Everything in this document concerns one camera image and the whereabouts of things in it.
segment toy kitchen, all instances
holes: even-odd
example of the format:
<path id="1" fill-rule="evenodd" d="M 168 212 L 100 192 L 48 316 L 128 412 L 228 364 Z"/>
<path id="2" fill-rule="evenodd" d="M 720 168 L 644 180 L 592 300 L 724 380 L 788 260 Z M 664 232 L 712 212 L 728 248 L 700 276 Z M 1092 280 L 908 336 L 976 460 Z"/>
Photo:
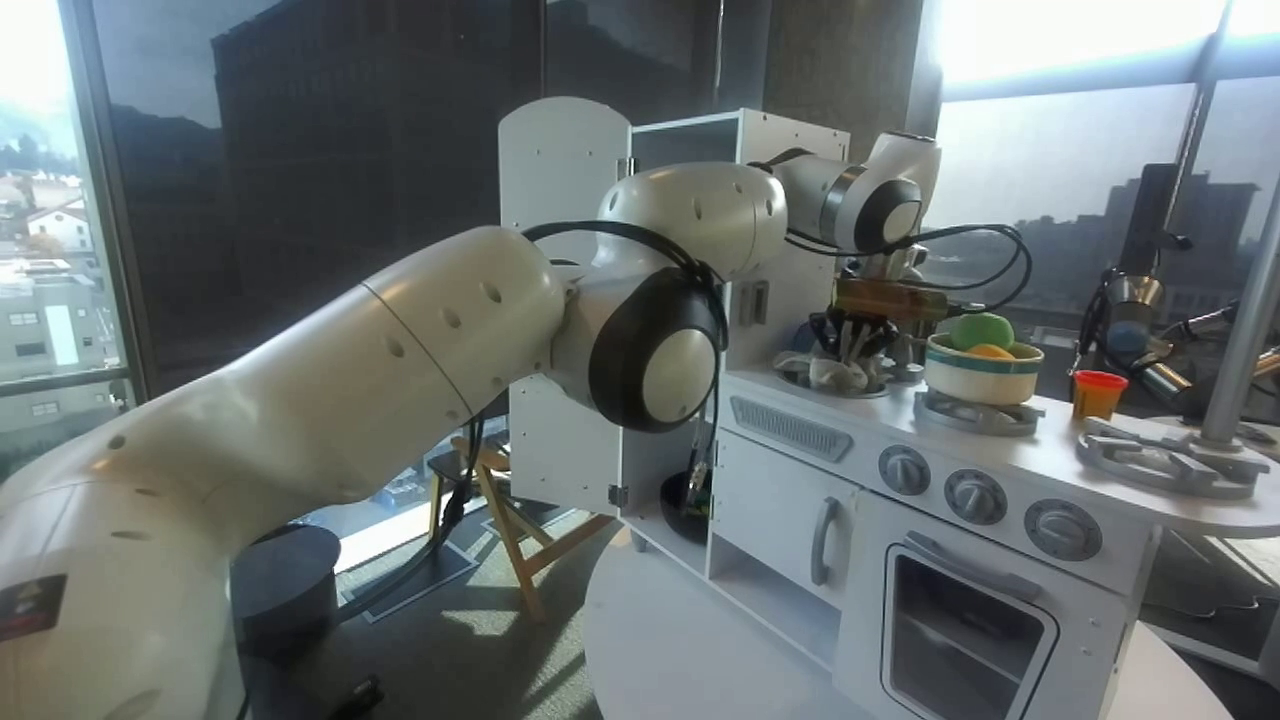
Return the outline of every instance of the toy kitchen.
<path id="1" fill-rule="evenodd" d="M 540 112 L 552 108 L 504 120 L 520 140 L 504 136 L 512 184 L 536 184 L 548 156 L 588 164 L 584 156 L 628 148 L 652 160 L 724 148 L 740 164 L 792 144 L 848 156 L 844 132 L 764 112 L 652 128 L 596 112 L 592 136 L 580 128 L 592 112 L 572 108 L 572 140 Z M 796 340 L 796 320 L 828 308 L 832 288 L 812 284 L 816 272 L 832 276 L 832 260 L 792 252 L 756 284 L 732 288 L 720 400 L 696 428 L 616 432 L 524 380 L 512 392 L 512 460 L 520 496 L 616 512 L 712 608 L 792 652 L 836 696 L 836 716 L 1104 716 L 1160 536 L 1280 536 L 1280 468 L 1260 452 L 1208 452 L 1176 440 L 1176 428 L 1128 416 L 1080 420 L 1072 404 L 1032 396 L 1036 372 L 996 404 L 968 400 L 964 388 L 984 388 L 972 376 L 984 364 L 1036 360 L 1016 336 L 1004 336 L 1012 356 L 996 360 L 932 336 L 924 372 L 908 360 L 892 368 L 900 348 L 884 344 L 872 356 L 888 372 L 872 372 L 872 384 L 860 372 L 868 388 L 812 388 L 812 368 L 800 360 L 796 372 L 796 356 L 780 360 L 776 348 Z M 692 468 L 692 448 L 712 476 L 700 528 L 664 504 L 672 476 L 680 484 Z"/>

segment stove knob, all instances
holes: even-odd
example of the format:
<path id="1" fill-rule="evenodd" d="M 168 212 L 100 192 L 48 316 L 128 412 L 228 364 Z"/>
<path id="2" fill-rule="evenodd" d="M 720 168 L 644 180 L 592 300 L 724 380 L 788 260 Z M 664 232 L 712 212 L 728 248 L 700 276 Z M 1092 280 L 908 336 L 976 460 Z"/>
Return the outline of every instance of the stove knob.
<path id="1" fill-rule="evenodd" d="M 984 472 L 948 476 L 948 504 L 968 524 L 996 524 L 1004 516 L 1004 488 Z"/>
<path id="2" fill-rule="evenodd" d="M 900 496 L 928 492 L 928 460 L 904 444 L 880 456 L 880 480 Z"/>
<path id="3" fill-rule="evenodd" d="M 1040 500 L 1028 508 L 1028 536 L 1044 556 L 1088 560 L 1104 548 L 1096 520 L 1064 500 Z"/>

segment metal pole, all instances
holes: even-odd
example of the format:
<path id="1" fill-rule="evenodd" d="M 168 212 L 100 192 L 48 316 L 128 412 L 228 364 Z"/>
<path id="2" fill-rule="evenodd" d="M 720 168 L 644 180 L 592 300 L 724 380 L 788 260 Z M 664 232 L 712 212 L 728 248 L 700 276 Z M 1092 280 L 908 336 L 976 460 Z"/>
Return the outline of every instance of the metal pole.
<path id="1" fill-rule="evenodd" d="M 1240 312 L 1232 320 L 1228 352 L 1208 396 L 1208 412 L 1200 428 L 1200 444 L 1208 448 L 1232 448 L 1236 440 L 1240 408 L 1248 400 L 1256 352 L 1268 340 L 1276 300 L 1280 300 L 1280 184 L 1272 192 L 1268 224 L 1252 252 L 1252 272 L 1240 296 Z"/>

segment cabinet door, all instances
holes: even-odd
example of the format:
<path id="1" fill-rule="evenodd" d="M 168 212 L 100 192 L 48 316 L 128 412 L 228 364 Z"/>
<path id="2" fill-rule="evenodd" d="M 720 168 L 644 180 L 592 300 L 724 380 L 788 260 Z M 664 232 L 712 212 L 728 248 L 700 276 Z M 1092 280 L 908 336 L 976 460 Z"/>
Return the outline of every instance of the cabinet door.
<path id="1" fill-rule="evenodd" d="M 840 604 L 856 488 L 792 456 L 720 432 L 712 532 L 812 596 Z"/>

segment robotic hand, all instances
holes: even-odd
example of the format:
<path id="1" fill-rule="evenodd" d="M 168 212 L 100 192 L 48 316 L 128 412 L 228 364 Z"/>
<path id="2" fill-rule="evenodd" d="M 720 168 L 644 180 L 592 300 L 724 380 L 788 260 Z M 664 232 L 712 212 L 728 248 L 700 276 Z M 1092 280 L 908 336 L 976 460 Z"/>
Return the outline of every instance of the robotic hand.
<path id="1" fill-rule="evenodd" d="M 576 224 L 600 236 L 572 276 L 532 244 L 568 224 L 460 232 L 40 456 L 0 488 L 0 716 L 232 716 L 232 556 L 376 492 L 516 376 L 628 428 L 684 424 L 728 340 L 716 280 L 784 252 L 788 200 L 840 248 L 912 232 L 924 200 L 892 152 L 824 172 L 628 176 Z"/>

